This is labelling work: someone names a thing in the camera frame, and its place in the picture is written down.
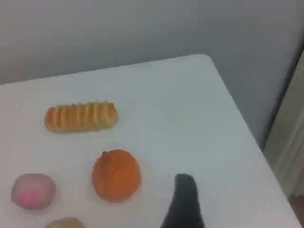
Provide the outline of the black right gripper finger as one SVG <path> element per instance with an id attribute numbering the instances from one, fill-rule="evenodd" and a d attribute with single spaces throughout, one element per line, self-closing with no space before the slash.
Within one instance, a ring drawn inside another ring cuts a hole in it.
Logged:
<path id="1" fill-rule="evenodd" d="M 180 173 L 175 176 L 174 194 L 161 227 L 205 228 L 197 185 L 191 175 Z"/>

